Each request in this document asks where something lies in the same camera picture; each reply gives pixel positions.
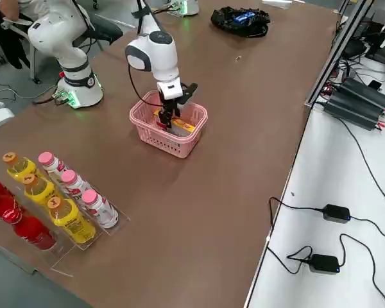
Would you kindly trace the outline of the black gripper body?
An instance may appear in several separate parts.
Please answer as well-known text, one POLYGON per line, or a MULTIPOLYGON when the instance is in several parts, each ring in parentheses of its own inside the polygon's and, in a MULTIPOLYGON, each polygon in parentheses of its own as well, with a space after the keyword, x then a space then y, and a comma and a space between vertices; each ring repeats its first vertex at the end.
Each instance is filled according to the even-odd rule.
POLYGON ((160 102, 163 106, 173 106, 174 108, 183 109, 183 105, 180 103, 183 96, 179 96, 173 99, 166 99, 164 97, 164 93, 161 90, 158 92, 158 94, 159 94, 160 102))

